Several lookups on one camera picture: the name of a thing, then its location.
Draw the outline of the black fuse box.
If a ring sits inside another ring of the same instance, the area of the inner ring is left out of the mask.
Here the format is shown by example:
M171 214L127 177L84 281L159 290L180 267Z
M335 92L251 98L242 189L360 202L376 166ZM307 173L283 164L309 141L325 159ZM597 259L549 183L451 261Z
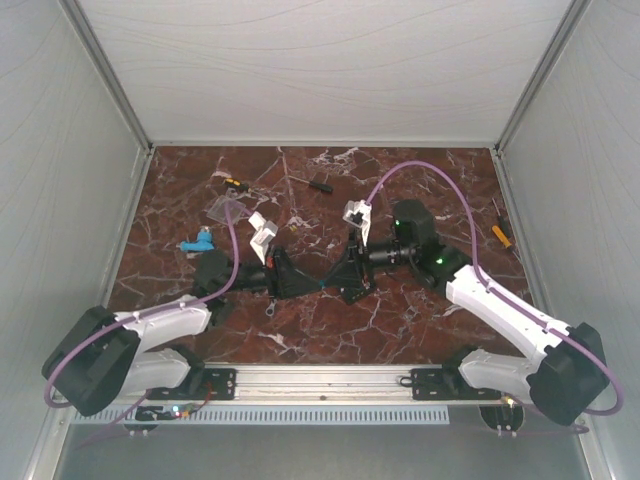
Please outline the black fuse box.
M360 284L357 288L353 287L341 287L339 289L342 300L347 305L353 305L356 302L366 298L376 290L375 282L365 282Z

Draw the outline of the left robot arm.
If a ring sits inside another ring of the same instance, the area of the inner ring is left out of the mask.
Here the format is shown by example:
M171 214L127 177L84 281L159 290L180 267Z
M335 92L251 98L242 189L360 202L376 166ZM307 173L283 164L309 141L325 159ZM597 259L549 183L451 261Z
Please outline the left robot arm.
M189 294L135 312L114 313L103 306L84 312L42 367L45 399L64 397L84 416L104 410L120 395L166 389L184 398L199 395L206 383L201 359L173 340L198 335L228 315L229 291L265 292L273 300L315 293L322 283L296 268L281 247L264 262L243 264L220 250L201 255Z

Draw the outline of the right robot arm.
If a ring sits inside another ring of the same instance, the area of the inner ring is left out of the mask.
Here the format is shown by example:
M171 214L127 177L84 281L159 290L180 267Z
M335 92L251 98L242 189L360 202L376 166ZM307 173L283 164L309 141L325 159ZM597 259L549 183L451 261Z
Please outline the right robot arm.
M460 352L442 373L445 391L465 397L490 389L531 402L558 425L569 426L610 385L599 333L582 323L571 327L537 310L495 282L461 250L441 242L434 216L418 200L393 209L393 237L369 242L371 207L350 201L343 213L349 225L346 249L324 284L354 304L371 294L375 274L406 267L425 289L446 298L506 338L519 356L476 347Z

